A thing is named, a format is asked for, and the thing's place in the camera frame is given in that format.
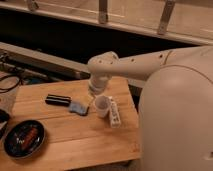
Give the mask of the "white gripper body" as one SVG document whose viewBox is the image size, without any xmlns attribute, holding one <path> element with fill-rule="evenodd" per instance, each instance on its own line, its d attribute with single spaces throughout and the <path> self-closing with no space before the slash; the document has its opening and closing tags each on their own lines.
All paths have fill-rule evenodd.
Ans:
<svg viewBox="0 0 213 171">
<path fill-rule="evenodd" d="M 88 82 L 88 91 L 93 96 L 100 95 L 106 89 L 107 84 L 107 77 L 91 76 Z"/>
</svg>

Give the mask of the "translucent yellowish gripper finger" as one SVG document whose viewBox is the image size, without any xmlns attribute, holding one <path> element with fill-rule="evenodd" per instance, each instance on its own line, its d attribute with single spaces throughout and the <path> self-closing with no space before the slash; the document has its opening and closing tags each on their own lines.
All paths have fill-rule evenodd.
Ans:
<svg viewBox="0 0 213 171">
<path fill-rule="evenodd" d="M 93 97 L 91 95 L 86 95 L 84 97 L 83 104 L 84 104 L 85 107 L 89 107 L 90 104 L 92 103 L 92 101 L 93 101 Z"/>
</svg>

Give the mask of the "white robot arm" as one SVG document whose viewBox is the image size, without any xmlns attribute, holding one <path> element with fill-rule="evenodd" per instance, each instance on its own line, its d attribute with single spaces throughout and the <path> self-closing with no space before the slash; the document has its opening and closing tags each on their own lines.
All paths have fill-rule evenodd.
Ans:
<svg viewBox="0 0 213 171">
<path fill-rule="evenodd" d="M 113 76 L 143 80 L 139 101 L 141 171 L 213 171 L 213 46 L 88 61 L 88 89 Z"/>
</svg>

